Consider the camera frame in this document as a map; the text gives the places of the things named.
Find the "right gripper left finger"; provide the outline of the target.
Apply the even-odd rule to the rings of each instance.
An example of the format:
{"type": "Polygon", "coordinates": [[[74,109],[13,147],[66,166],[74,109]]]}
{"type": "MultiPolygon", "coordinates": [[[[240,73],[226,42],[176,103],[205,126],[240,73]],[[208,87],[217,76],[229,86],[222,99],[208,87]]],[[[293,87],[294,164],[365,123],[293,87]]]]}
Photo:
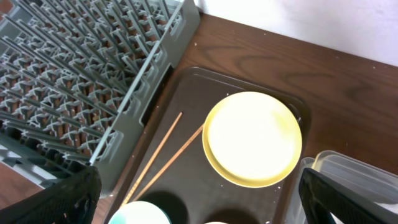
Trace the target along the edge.
{"type": "Polygon", "coordinates": [[[101,193],[101,178],[90,166],[1,210],[1,223],[91,223],[101,193]]]}

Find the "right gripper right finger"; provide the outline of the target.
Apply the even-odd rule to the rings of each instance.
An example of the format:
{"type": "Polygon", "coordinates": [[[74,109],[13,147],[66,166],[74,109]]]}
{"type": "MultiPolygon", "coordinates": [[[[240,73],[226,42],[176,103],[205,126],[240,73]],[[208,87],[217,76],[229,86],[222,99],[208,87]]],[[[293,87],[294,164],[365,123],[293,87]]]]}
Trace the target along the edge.
{"type": "Polygon", "coordinates": [[[397,224],[397,214],[335,182],[305,168],[298,192],[308,224],[343,223],[397,224]]]}

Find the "light blue bowl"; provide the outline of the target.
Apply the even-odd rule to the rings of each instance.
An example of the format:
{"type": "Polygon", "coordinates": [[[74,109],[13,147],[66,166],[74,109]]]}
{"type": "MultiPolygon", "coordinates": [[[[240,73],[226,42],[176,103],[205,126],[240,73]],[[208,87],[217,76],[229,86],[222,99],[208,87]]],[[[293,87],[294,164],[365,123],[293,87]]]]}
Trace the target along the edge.
{"type": "Polygon", "coordinates": [[[123,205],[108,224],[171,224],[170,218],[150,202],[135,201],[123,205]]]}

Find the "white pink bowl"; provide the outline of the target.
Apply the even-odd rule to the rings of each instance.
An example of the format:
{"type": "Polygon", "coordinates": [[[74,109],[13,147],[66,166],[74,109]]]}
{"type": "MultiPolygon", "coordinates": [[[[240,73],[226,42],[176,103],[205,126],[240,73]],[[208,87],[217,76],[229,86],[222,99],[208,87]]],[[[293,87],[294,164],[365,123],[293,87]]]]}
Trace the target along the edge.
{"type": "Polygon", "coordinates": [[[215,222],[207,222],[207,223],[204,223],[204,224],[227,224],[227,223],[215,221],[215,222]]]}

